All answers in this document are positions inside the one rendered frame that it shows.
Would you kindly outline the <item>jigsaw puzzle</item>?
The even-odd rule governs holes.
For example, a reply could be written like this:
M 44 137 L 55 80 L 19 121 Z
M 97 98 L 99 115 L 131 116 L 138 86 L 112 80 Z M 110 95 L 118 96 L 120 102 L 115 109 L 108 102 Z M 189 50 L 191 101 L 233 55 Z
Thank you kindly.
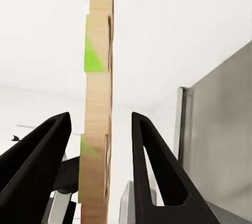
M 90 0 L 86 14 L 85 128 L 80 139 L 80 224 L 108 224 L 112 148 L 114 0 Z

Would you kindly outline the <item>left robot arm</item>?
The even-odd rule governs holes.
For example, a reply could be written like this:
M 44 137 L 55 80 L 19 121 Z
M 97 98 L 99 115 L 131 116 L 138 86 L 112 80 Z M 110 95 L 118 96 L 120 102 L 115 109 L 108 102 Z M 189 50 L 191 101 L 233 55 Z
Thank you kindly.
M 77 203 L 71 198 L 79 193 L 79 164 L 80 156 L 68 160 L 64 153 L 41 224 L 72 224 Z

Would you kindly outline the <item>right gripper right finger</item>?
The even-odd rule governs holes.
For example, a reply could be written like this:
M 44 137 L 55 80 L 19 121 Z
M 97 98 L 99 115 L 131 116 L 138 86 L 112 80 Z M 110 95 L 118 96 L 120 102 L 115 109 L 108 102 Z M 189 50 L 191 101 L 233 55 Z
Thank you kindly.
M 132 113 L 135 224 L 220 224 L 152 121 Z M 152 203 L 146 154 L 164 206 Z

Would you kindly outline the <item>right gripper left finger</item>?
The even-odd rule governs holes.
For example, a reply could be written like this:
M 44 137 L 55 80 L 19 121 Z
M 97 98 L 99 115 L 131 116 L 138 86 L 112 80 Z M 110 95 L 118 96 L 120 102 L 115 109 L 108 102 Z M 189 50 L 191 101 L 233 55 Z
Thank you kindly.
M 71 132 L 55 115 L 0 156 L 0 224 L 41 224 Z

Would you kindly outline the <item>toy box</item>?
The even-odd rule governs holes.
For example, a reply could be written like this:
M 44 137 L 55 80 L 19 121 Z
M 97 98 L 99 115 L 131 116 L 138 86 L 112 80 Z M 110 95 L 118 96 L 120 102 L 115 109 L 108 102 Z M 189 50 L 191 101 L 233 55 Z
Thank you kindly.
M 150 188 L 152 203 L 156 205 L 155 190 Z M 129 180 L 120 202 L 119 224 L 135 224 L 134 182 Z

